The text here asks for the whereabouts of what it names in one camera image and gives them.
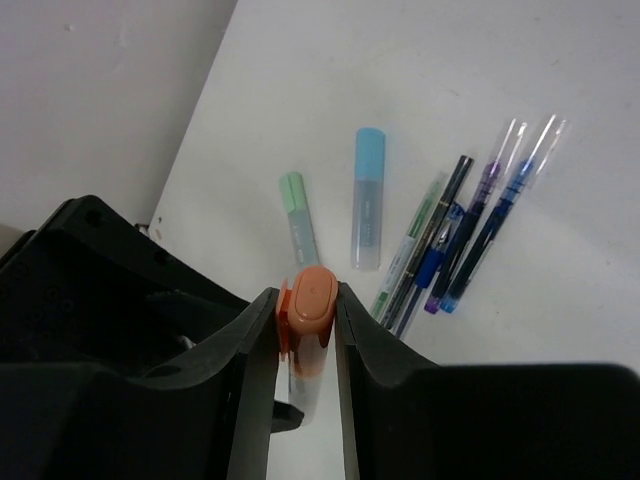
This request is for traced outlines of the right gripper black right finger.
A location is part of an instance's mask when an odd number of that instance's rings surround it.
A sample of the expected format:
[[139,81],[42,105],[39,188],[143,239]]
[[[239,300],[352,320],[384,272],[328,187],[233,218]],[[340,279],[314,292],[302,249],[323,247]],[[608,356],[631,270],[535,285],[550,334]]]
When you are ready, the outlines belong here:
[[440,366],[336,302],[349,479],[635,479],[639,378],[615,364]]

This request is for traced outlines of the light blue cap marker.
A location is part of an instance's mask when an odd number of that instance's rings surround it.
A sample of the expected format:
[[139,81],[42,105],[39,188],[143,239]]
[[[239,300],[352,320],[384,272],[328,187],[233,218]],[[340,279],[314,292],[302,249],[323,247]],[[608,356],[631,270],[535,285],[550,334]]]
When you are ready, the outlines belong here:
[[351,265],[359,271],[375,271],[380,265],[385,140],[377,128],[356,132]]

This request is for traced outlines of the orange cap clear marker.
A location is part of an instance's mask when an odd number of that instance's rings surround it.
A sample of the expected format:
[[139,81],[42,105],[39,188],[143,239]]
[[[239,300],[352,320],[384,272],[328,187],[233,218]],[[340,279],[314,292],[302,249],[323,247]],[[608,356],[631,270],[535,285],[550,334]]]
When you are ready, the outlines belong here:
[[288,363],[289,404],[302,413],[301,424],[314,417],[336,316],[338,281],[325,267],[300,271],[292,286],[284,283],[276,309],[280,357]]

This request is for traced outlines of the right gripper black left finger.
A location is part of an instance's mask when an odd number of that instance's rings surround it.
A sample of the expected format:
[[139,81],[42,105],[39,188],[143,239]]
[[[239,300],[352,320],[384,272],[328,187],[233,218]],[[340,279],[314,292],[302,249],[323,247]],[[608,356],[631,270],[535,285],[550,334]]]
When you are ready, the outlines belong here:
[[98,363],[1,368],[5,479],[262,479],[277,370],[264,290],[143,378]]

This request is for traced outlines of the green cap clear marker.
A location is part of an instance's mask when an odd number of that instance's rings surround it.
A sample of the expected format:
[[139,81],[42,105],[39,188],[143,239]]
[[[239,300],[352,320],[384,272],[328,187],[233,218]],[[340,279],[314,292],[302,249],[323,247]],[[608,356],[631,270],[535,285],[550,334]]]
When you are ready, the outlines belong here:
[[303,270],[319,265],[319,254],[302,175],[297,171],[291,171],[281,176],[279,191],[288,218],[298,268]]

